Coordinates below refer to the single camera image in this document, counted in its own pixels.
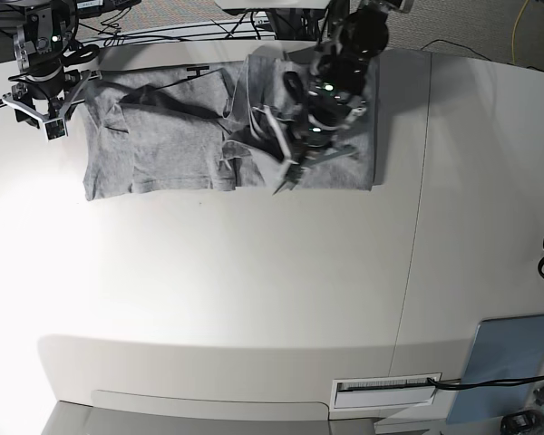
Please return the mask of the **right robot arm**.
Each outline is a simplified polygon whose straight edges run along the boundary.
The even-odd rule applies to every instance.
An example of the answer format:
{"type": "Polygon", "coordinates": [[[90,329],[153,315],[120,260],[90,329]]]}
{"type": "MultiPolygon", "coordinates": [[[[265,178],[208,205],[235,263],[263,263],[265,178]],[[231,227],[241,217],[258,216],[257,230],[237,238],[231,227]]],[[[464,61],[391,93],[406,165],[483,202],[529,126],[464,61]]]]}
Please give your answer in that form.
{"type": "MultiPolygon", "coordinates": [[[[74,70],[99,52],[98,46],[76,40],[80,24],[74,1],[40,1],[24,8],[24,23],[13,36],[19,74],[13,88],[0,99],[0,107],[15,110],[17,119],[44,131],[48,140],[66,136],[66,123],[85,84],[100,78],[99,72],[74,70]]],[[[251,132],[273,155],[291,165],[311,167],[326,160],[356,154],[352,145],[336,143],[338,133],[352,127],[364,115],[365,74],[373,51],[361,48],[362,11],[357,10],[335,25],[329,40],[316,44],[316,57],[306,77],[284,72],[286,93],[293,101],[290,118],[278,118],[273,108],[251,108],[264,116],[266,125],[251,132]]]]}

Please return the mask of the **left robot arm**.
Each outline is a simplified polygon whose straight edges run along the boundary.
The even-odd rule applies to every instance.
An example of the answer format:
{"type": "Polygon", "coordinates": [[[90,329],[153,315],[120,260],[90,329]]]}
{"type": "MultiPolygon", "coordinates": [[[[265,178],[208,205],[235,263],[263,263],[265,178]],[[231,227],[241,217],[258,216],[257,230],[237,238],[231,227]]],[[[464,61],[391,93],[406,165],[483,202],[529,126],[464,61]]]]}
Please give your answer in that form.
{"type": "Polygon", "coordinates": [[[313,167],[358,153],[340,135],[360,122],[374,100],[369,72],[389,42],[388,15],[412,7],[412,1],[362,1],[348,16],[326,19],[333,30],[325,29],[328,40],[316,43],[306,80],[292,71],[282,76],[296,113],[283,119],[267,105],[250,109],[264,116],[265,133],[281,152],[284,182],[296,184],[313,167]]]}

